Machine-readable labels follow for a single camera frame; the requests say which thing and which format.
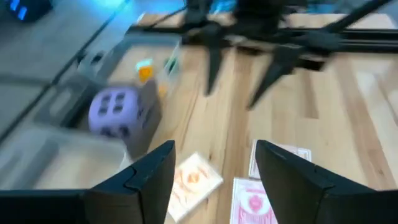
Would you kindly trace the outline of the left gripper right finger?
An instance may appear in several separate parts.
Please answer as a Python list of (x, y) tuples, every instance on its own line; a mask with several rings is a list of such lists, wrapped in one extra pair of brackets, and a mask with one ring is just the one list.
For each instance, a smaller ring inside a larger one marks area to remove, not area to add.
[(261, 182), (279, 223), (359, 223), (359, 194), (373, 189), (258, 140)]

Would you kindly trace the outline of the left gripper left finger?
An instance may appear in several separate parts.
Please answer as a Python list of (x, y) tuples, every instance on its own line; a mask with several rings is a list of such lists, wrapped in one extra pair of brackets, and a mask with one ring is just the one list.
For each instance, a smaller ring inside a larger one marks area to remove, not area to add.
[(88, 223), (158, 224), (167, 213), (175, 173), (168, 140), (84, 194)]

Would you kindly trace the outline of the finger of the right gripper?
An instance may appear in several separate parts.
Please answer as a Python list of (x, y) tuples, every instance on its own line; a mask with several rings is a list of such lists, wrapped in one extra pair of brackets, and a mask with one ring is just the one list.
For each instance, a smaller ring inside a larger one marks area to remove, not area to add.
[(223, 59), (222, 51), (218, 47), (209, 47), (208, 48), (208, 81), (206, 88), (206, 95), (210, 95), (213, 91), (213, 87), (217, 78), (218, 71), (220, 69), (220, 65)]
[(250, 103), (248, 104), (248, 109), (253, 109), (267, 89), (283, 75), (289, 74), (294, 67), (295, 54), (292, 52), (286, 53), (282, 51), (274, 52), (272, 62), (259, 82)]

